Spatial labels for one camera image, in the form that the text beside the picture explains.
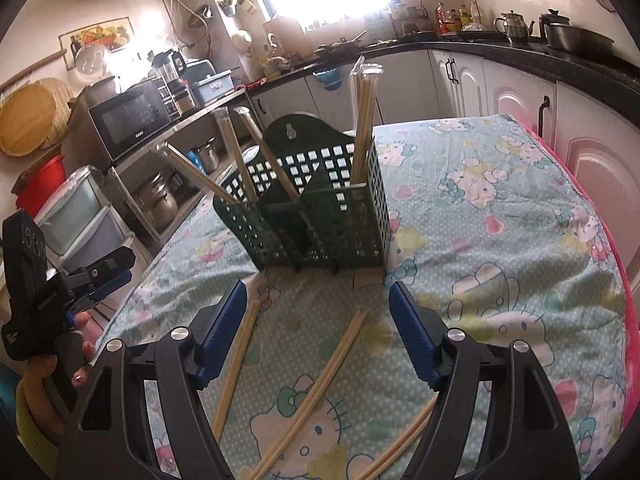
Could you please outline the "left hand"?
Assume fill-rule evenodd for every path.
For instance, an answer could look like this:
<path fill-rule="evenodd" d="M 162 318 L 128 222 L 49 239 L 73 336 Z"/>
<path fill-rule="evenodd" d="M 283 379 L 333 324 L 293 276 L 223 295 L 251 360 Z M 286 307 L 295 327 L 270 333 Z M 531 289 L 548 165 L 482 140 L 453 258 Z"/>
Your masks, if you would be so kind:
<path fill-rule="evenodd" d="M 92 311 L 80 312 L 75 316 L 75 330 L 84 332 L 91 323 Z M 88 340 L 82 341 L 84 365 L 72 375 L 72 383 L 79 390 L 91 372 L 91 361 L 96 356 L 96 346 Z M 65 431 L 65 416 L 56 406 L 52 396 L 53 390 L 50 377 L 56 371 L 58 358 L 56 356 L 34 356 L 27 361 L 21 385 L 26 396 L 26 404 L 38 430 L 53 444 L 62 442 Z"/>

